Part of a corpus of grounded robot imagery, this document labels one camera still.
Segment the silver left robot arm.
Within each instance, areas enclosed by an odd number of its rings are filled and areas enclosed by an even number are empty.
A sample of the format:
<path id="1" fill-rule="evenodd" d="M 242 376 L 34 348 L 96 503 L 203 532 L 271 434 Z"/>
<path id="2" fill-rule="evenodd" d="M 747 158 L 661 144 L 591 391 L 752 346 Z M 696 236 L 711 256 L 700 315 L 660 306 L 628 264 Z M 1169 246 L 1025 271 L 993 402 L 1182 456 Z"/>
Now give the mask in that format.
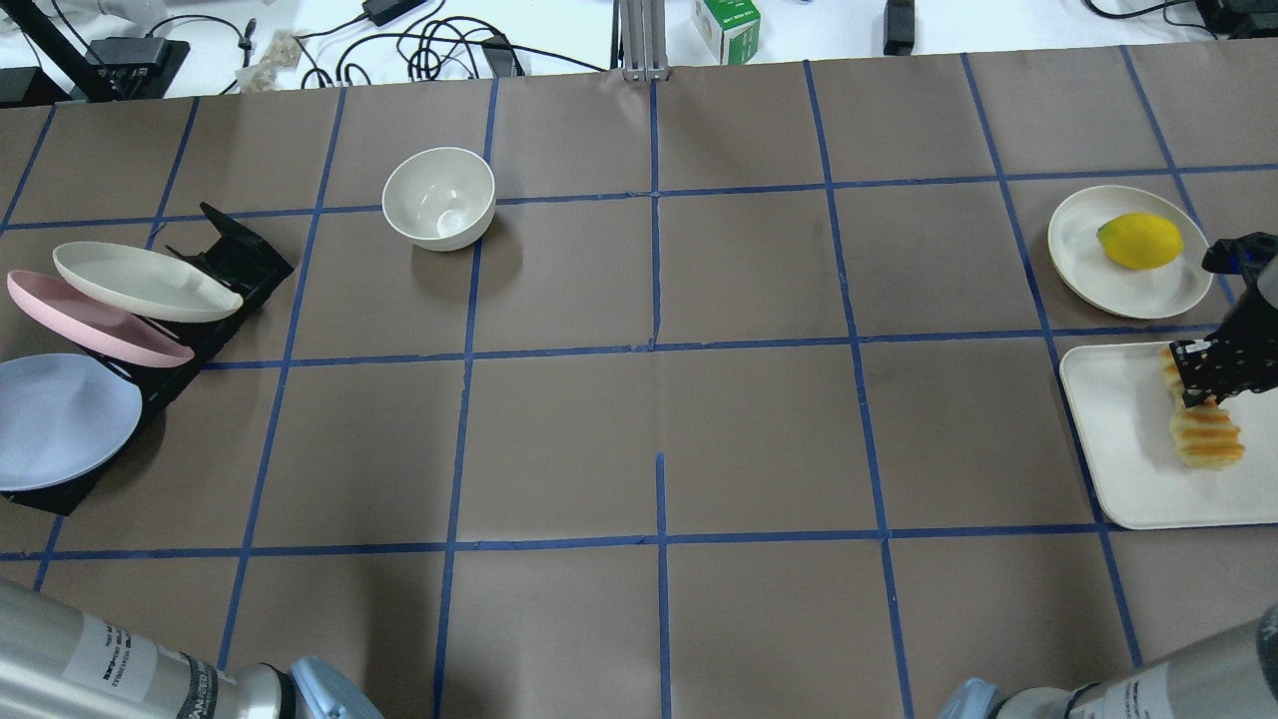
<path id="1" fill-rule="evenodd" d="M 1 582 L 4 718 L 380 718 L 334 665 L 219 669 L 12 581 Z"/>

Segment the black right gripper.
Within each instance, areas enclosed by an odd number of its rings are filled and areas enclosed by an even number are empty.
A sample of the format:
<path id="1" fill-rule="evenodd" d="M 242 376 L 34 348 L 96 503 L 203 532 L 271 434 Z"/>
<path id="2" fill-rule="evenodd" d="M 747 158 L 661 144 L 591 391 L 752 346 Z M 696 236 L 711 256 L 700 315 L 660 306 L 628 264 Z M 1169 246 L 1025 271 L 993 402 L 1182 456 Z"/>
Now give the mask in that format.
<path id="1" fill-rule="evenodd" d="M 1238 275 L 1245 292 L 1218 329 L 1200 341 L 1168 345 L 1183 384 L 1186 406 L 1224 400 L 1242 392 L 1263 395 L 1277 383 L 1277 238 L 1251 232 L 1219 240 L 1200 263 L 1212 275 Z"/>

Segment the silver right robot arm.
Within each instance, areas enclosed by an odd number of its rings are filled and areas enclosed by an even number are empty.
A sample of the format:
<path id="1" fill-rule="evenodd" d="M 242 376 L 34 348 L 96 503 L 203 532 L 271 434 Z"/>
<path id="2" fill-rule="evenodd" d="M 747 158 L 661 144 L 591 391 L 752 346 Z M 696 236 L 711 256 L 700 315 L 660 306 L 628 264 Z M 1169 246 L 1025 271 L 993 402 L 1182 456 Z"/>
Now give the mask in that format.
<path id="1" fill-rule="evenodd" d="M 1123 527 L 1275 520 L 1275 238 L 1215 241 L 1243 296 L 1204 340 L 1074 347 L 1062 364 L 1105 513 Z M 1005 692 L 978 678 L 944 718 L 1273 718 L 1275 609 L 1111 681 Z"/>

